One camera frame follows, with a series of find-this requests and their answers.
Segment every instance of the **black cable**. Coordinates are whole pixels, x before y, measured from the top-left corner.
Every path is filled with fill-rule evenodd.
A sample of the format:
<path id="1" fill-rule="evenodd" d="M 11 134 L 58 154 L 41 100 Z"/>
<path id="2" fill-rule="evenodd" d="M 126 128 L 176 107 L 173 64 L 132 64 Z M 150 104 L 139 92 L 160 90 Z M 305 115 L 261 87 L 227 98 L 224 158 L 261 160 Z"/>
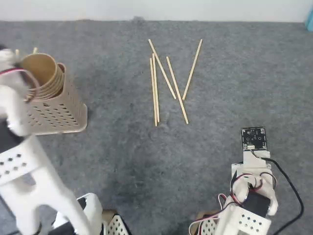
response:
<path id="1" fill-rule="evenodd" d="M 16 231 L 14 231 L 14 232 L 11 232 L 11 233 L 9 233 L 9 234 L 6 234 L 6 235 L 15 235 L 15 234 L 19 234 L 19 233 L 20 233 L 20 231 L 16 230 Z"/>
<path id="2" fill-rule="evenodd" d="M 272 162 L 276 165 L 276 167 L 279 169 L 279 171 L 284 175 L 284 177 L 286 178 L 286 180 L 288 181 L 289 185 L 291 186 L 294 194 L 296 195 L 299 203 L 300 203 L 300 207 L 301 207 L 301 210 L 300 210 L 300 213 L 295 217 L 293 218 L 292 220 L 288 221 L 285 225 L 283 225 L 279 230 L 277 230 L 273 235 L 277 235 L 279 234 L 281 231 L 283 231 L 286 227 L 288 227 L 289 225 L 291 225 L 292 223 L 294 223 L 295 221 L 297 221 L 298 219 L 301 218 L 301 216 L 303 215 L 303 212 L 304 212 L 304 204 L 302 202 L 302 199 L 297 191 L 297 189 L 295 188 L 295 186 L 293 185 L 293 183 L 291 182 L 289 176 L 284 172 L 284 170 L 280 167 L 280 165 L 278 164 L 277 161 L 271 159 L 271 158 L 262 158 L 262 157 L 258 157 L 254 154 L 253 151 L 251 151 L 252 154 L 257 157 L 257 158 L 260 158 L 262 160 L 265 160 L 265 161 L 269 161 L 269 162 Z"/>

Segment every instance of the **wooden stick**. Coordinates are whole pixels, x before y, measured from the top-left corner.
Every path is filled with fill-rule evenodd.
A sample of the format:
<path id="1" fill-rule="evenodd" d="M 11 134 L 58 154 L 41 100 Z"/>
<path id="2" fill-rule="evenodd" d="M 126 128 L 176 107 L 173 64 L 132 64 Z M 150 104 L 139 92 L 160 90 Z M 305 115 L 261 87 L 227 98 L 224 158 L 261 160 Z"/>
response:
<path id="1" fill-rule="evenodd" d="M 15 49 L 15 56 L 17 59 L 20 57 L 20 50 L 19 49 Z"/>
<path id="2" fill-rule="evenodd" d="M 156 70 L 156 55 L 152 54 L 152 62 L 153 62 L 153 77 L 155 78 L 155 92 L 156 92 L 156 116 L 157 121 L 160 122 L 160 112 L 158 107 L 158 90 L 157 90 L 157 70 Z"/>
<path id="3" fill-rule="evenodd" d="M 196 66 L 196 62 L 197 62 L 197 59 L 198 59 L 198 55 L 199 55 L 199 51 L 200 51 L 201 45 L 202 45 L 202 39 L 200 40 L 199 45 L 198 45 L 198 49 L 197 49 L 197 52 L 196 52 L 194 63 L 192 64 L 192 67 L 191 67 L 191 70 L 190 70 L 189 78 L 188 78 L 188 81 L 187 81 L 187 85 L 186 85 L 186 88 L 185 88 L 184 95 L 182 96 L 182 100 L 186 99 L 187 91 L 188 91 L 188 88 L 189 88 L 189 84 L 190 84 L 190 81 L 191 81 L 192 74 L 194 73 L 194 70 L 195 70 L 195 66 Z"/>
<path id="4" fill-rule="evenodd" d="M 175 79 L 175 76 L 174 76 L 174 72 L 173 72 L 173 69 L 172 69 L 170 58 L 168 58 L 168 56 L 166 56 L 166 60 L 167 60 L 167 63 L 168 63 L 168 67 L 170 68 L 170 71 L 171 71 L 172 79 L 173 79 L 174 86 L 175 86 L 175 89 L 176 89 L 176 93 L 177 93 L 177 96 L 178 96 L 178 100 L 179 100 L 179 103 L 180 103 L 180 106 L 181 106 L 182 114 L 184 115 L 186 124 L 188 124 L 189 121 L 188 121 L 187 114 L 186 114 L 186 111 L 185 111 L 185 108 L 184 108 L 184 104 L 182 103 L 182 100 L 181 100 L 181 97 L 180 97 L 179 89 L 178 89 L 178 86 L 177 86 L 177 83 L 176 83 L 176 79 Z"/>
<path id="5" fill-rule="evenodd" d="M 175 93 L 174 93 L 174 91 L 173 91 L 173 88 L 172 88 L 172 86 L 171 86 L 170 81 L 168 80 L 168 78 L 167 78 L 167 76 L 166 76 L 166 73 L 165 73 L 164 68 L 163 68 L 163 66 L 162 66 L 162 64 L 161 64 L 161 61 L 160 61 L 160 59 L 158 58 L 157 52 L 156 52 L 156 50 L 155 50 L 155 47 L 153 46 L 152 41 L 151 41 L 150 39 L 149 39 L 148 41 L 149 41 L 150 47 L 151 47 L 151 49 L 152 49 L 154 55 L 156 56 L 156 61 L 157 61 L 158 65 L 159 65 L 160 68 L 161 68 L 161 71 L 162 71 L 162 74 L 163 74 L 163 76 L 164 76 L 164 78 L 165 78 L 165 81 L 166 81 L 166 83 L 167 83 L 167 86 L 168 86 L 168 88 L 170 89 L 170 91 L 171 91 L 171 93 L 172 93 L 174 99 L 176 99 L 176 95 L 175 95 Z"/>
<path id="6" fill-rule="evenodd" d="M 152 58 L 150 58 L 150 70 L 151 70 L 151 82 L 152 82 L 152 94 L 153 94 L 153 109 L 154 109 L 154 114 L 155 114 L 155 126 L 157 126 L 155 79 L 153 78 Z"/>

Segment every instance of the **blue object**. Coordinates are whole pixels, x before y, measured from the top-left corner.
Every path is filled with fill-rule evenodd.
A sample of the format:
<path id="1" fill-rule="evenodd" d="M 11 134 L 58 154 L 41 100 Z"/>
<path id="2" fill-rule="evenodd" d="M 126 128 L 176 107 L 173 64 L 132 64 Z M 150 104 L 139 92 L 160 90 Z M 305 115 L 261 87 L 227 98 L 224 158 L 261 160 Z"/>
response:
<path id="1" fill-rule="evenodd" d="M 308 31 L 313 32 L 313 10 L 309 14 L 308 20 L 305 23 L 305 27 Z"/>

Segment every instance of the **black circuit board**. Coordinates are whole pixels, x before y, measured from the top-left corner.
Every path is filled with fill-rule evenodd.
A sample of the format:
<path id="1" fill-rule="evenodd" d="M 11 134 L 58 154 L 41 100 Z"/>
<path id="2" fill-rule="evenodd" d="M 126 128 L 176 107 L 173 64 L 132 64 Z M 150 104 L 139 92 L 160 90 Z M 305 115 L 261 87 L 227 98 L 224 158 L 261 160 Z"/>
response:
<path id="1" fill-rule="evenodd" d="M 264 127 L 242 128 L 241 138 L 243 151 L 268 149 Z"/>

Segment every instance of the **gray carpet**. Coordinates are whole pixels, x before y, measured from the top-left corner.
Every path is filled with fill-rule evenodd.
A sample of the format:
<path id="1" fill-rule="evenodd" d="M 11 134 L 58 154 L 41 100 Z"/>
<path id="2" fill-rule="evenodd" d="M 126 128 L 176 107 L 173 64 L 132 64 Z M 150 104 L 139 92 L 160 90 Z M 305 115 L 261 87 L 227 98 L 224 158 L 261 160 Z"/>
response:
<path id="1" fill-rule="evenodd" d="M 40 140 L 75 195 L 96 193 L 133 235 L 186 235 L 197 212 L 217 209 L 231 163 L 242 160 L 240 128 L 259 125 L 306 206 L 281 234 L 313 234 L 313 34 L 303 24 L 1 22 L 0 32 L 0 42 L 25 53 L 38 47 L 75 76 L 89 107 L 87 129 Z M 158 69 L 161 122 L 154 127 L 149 38 L 168 75 L 170 56 L 181 93 L 203 39 L 185 101 L 189 125 Z M 279 209 L 269 234 L 299 211 L 273 168 Z M 0 227 L 1 234 L 15 230 L 4 207 Z"/>

